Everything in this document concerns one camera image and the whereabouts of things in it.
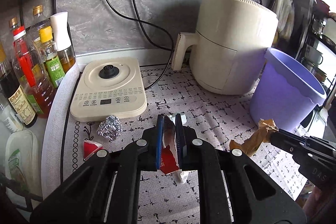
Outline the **blue red wrapper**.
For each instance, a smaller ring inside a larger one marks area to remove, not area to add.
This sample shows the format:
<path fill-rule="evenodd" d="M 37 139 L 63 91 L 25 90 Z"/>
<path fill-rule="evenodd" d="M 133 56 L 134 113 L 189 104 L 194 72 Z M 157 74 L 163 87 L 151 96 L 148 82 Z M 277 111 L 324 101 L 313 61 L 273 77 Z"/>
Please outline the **blue red wrapper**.
<path fill-rule="evenodd" d="M 180 184 L 185 184 L 189 175 L 189 171 L 182 171 L 179 167 L 175 124 L 167 115 L 164 116 L 160 170 L 165 175 L 172 174 Z"/>

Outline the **white plastic blister pack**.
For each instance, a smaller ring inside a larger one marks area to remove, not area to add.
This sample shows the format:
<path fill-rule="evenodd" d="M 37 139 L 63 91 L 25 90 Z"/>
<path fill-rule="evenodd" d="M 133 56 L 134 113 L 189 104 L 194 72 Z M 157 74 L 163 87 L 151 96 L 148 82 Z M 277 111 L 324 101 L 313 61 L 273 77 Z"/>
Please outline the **white plastic blister pack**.
<path fill-rule="evenodd" d="M 178 113 L 175 113 L 175 114 L 169 114 L 168 115 L 168 118 L 174 123 L 175 123 L 175 119 L 176 119 L 176 116 L 178 115 Z M 179 113 L 179 115 L 181 116 L 181 121 L 182 121 L 182 124 L 186 124 L 187 122 L 187 117 L 186 117 L 186 114 L 184 112 L 181 112 Z"/>

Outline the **aluminium foil ball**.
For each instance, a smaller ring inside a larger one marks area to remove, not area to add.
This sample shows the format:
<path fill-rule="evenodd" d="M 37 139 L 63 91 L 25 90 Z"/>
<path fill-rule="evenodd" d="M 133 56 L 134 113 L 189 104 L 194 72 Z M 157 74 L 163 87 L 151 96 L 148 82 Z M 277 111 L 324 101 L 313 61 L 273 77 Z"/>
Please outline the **aluminium foil ball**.
<path fill-rule="evenodd" d="M 114 115 L 107 116 L 97 128 L 97 134 L 107 138 L 109 141 L 116 140 L 122 132 L 123 130 L 120 119 Z"/>

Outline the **brown paper bag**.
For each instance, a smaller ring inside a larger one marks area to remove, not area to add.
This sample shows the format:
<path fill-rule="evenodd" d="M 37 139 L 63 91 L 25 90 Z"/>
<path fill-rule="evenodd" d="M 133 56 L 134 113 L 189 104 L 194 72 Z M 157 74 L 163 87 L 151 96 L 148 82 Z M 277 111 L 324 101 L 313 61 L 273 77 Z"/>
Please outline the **brown paper bag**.
<path fill-rule="evenodd" d="M 270 137 L 274 132 L 278 132 L 278 127 L 273 119 L 260 119 L 258 129 L 244 143 L 239 144 L 231 140 L 229 148 L 230 150 L 239 149 L 247 156 L 252 157 L 262 143 L 270 143 Z"/>

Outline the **red white paper piece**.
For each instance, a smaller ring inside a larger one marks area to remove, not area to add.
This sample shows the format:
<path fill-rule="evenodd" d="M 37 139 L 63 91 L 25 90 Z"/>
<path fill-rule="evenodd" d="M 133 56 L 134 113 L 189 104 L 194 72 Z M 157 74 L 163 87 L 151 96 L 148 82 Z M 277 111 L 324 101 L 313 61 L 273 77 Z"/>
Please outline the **red white paper piece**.
<path fill-rule="evenodd" d="M 84 140 L 84 161 L 87 161 L 92 155 L 102 148 L 102 144 L 96 141 Z"/>

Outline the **white patterned table mat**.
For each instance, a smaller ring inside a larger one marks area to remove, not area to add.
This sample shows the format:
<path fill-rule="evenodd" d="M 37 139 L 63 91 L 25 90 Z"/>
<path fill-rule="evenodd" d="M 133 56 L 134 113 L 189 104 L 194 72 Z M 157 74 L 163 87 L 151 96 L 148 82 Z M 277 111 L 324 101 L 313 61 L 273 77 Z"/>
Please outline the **white patterned table mat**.
<path fill-rule="evenodd" d="M 305 223 L 303 210 L 239 149 L 199 139 L 182 118 L 157 124 L 124 149 L 97 151 L 33 212 L 32 223 L 136 223 L 141 174 L 155 172 L 166 151 L 196 171 L 201 223 Z"/>

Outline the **cream induction cooker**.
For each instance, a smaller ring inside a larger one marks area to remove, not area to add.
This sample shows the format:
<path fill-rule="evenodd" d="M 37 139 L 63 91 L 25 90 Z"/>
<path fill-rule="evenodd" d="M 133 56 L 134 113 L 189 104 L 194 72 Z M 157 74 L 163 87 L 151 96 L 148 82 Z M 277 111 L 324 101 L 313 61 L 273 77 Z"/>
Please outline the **cream induction cooker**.
<path fill-rule="evenodd" d="M 113 115 L 132 118 L 147 108 L 139 62 L 134 57 L 87 64 L 72 98 L 70 113 L 80 122 L 103 121 Z"/>

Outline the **white enamel mug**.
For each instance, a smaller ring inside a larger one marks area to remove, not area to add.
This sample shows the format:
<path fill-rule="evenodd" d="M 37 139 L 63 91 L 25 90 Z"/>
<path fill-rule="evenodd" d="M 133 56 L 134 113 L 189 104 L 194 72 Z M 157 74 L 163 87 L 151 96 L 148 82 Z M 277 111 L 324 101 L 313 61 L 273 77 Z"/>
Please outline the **white enamel mug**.
<path fill-rule="evenodd" d="M 305 58 L 315 65 L 320 65 L 323 62 L 322 53 L 309 45 L 306 46 Z"/>

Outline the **black dish rack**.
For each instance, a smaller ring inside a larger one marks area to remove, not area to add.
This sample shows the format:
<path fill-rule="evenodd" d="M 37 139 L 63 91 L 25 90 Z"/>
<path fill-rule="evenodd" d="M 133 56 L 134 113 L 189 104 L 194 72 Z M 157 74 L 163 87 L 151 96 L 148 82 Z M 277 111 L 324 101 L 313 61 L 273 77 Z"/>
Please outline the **black dish rack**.
<path fill-rule="evenodd" d="M 335 27 L 335 20 L 330 17 L 328 0 L 314 0 L 313 12 L 306 39 L 299 52 L 299 60 L 320 82 L 329 97 L 335 86 L 335 42 L 325 34 L 327 27 Z M 306 46 L 312 46 L 323 55 L 323 62 L 315 65 L 305 58 Z"/>

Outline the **red cap oil bottle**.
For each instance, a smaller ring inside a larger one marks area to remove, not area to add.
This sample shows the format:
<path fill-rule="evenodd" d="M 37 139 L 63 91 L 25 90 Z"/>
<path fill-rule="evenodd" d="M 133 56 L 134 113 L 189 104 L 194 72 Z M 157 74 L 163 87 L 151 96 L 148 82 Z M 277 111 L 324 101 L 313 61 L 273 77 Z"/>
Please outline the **red cap oil bottle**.
<path fill-rule="evenodd" d="M 41 118 L 48 118 L 55 89 L 47 75 L 37 49 L 31 44 L 24 26 L 13 30 L 15 75 L 33 109 Z"/>

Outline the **white top oil dispenser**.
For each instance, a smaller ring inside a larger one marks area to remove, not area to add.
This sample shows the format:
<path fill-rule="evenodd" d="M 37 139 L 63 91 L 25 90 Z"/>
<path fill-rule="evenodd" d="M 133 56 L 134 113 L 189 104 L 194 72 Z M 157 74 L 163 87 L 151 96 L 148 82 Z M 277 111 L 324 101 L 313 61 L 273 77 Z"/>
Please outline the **white top oil dispenser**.
<path fill-rule="evenodd" d="M 59 12 L 50 17 L 54 41 L 64 73 L 75 64 L 76 57 L 68 32 L 68 12 Z"/>

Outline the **white plastic container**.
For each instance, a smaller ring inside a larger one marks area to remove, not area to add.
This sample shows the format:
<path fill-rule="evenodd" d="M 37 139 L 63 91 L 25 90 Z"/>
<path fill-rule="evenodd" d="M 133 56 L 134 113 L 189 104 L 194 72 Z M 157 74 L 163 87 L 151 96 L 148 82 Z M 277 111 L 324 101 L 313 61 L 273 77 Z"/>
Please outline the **white plastic container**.
<path fill-rule="evenodd" d="M 18 131 L 10 135 L 5 151 L 5 176 L 15 184 L 6 187 L 11 202 L 26 208 L 26 200 L 16 190 L 42 196 L 39 143 L 30 130 Z"/>

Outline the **white cap small bottle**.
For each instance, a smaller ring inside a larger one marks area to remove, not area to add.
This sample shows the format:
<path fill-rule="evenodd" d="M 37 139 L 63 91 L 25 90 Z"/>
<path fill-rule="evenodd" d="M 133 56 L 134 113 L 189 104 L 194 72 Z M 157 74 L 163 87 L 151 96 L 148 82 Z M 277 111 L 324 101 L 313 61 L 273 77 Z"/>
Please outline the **white cap small bottle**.
<path fill-rule="evenodd" d="M 1 122 L 11 133 L 22 131 L 24 128 L 12 107 L 7 102 L 1 103 Z"/>

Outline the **gold cap clear bottle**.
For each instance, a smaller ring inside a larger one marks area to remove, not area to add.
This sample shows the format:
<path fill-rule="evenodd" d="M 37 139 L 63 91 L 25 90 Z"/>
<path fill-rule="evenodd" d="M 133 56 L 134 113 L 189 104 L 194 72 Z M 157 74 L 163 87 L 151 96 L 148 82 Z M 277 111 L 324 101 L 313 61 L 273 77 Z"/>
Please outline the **gold cap clear bottle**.
<path fill-rule="evenodd" d="M 43 14 L 43 11 L 43 5 L 38 5 L 33 8 L 33 25 L 29 30 L 29 36 L 39 51 L 42 48 L 39 30 L 51 25 L 49 18 Z"/>

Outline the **hanging white bags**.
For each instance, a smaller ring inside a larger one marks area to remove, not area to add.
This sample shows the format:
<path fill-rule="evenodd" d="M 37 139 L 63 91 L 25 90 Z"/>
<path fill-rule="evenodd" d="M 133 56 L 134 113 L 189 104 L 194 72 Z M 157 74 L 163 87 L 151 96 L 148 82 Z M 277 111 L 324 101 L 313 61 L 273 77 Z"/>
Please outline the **hanging white bags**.
<path fill-rule="evenodd" d="M 278 37 L 289 41 L 294 27 L 293 0 L 275 0 L 272 11 L 277 15 Z"/>

